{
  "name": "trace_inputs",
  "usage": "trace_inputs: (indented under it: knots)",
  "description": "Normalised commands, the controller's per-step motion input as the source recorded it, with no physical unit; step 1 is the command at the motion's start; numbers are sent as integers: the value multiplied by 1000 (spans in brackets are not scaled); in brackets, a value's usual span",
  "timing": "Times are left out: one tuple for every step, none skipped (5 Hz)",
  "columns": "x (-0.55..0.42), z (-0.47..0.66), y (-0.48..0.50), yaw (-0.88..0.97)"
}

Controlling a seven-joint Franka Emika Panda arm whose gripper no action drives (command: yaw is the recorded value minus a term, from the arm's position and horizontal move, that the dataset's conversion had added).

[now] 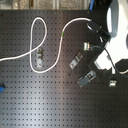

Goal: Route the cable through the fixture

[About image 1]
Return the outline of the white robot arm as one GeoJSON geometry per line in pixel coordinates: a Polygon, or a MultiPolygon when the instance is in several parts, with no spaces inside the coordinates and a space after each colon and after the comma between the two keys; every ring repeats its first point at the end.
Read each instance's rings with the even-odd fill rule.
{"type": "Polygon", "coordinates": [[[108,31],[94,21],[89,21],[87,27],[96,32],[101,41],[106,41],[94,64],[100,70],[112,69],[115,74],[115,64],[128,59],[128,0],[112,0],[106,20],[108,31]]]}

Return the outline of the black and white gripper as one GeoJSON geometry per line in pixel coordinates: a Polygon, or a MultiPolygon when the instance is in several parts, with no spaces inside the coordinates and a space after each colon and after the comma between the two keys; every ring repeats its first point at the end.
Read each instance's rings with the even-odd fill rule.
{"type": "Polygon", "coordinates": [[[111,39],[111,36],[108,32],[106,32],[104,29],[100,29],[100,26],[93,22],[93,21],[90,21],[87,23],[87,27],[94,31],[94,32],[98,32],[98,35],[105,41],[105,42],[109,42],[110,39],[111,39]]]}

